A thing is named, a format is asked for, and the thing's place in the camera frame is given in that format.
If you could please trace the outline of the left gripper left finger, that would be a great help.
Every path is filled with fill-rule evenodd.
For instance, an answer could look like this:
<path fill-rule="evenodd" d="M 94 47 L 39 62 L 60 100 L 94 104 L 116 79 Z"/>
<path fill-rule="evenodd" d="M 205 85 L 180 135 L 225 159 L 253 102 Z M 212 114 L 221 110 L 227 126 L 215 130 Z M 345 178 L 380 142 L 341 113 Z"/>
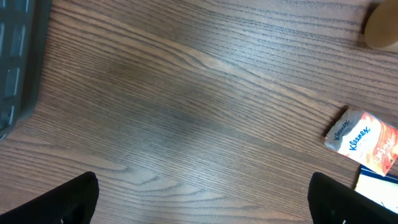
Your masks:
<path fill-rule="evenodd" d="M 98 179 L 85 172 L 1 215 L 1 224 L 90 223 L 99 197 Z"/>

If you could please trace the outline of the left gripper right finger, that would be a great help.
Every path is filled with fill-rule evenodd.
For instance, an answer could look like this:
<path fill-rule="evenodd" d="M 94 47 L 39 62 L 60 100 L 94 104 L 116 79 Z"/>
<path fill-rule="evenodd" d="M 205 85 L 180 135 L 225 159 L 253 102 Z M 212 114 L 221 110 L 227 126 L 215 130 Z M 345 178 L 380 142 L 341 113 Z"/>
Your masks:
<path fill-rule="evenodd" d="M 316 172 L 308 187 L 314 224 L 397 224 L 397 214 L 331 177 Z"/>

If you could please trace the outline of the colourful snack bag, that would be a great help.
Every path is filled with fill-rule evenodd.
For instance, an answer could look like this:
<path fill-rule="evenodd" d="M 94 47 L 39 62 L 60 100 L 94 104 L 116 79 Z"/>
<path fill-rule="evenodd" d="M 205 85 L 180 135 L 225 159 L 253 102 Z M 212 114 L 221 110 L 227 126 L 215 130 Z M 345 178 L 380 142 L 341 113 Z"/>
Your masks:
<path fill-rule="evenodd" d="M 361 165 L 354 190 L 384 208 L 397 213 L 397 187 L 396 175 L 386 174 L 385 176 L 381 176 Z"/>

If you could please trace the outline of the small orange tissue pack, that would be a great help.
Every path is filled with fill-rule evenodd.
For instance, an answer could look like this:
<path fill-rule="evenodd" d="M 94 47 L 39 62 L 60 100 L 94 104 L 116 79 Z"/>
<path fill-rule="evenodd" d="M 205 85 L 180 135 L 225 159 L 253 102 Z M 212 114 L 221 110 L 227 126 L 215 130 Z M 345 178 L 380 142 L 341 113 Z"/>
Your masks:
<path fill-rule="evenodd" d="M 348 109 L 324 145 L 384 177 L 397 159 L 397 128 L 364 110 Z"/>

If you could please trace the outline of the white Pantene tube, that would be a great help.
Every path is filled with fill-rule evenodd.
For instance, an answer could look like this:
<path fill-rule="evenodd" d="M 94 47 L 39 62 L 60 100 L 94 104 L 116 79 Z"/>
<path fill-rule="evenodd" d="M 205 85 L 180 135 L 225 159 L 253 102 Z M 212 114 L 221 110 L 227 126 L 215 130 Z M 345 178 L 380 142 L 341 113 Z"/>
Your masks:
<path fill-rule="evenodd" d="M 397 53 L 397 0 L 387 0 L 378 5 L 370 15 L 364 39 L 372 49 Z"/>

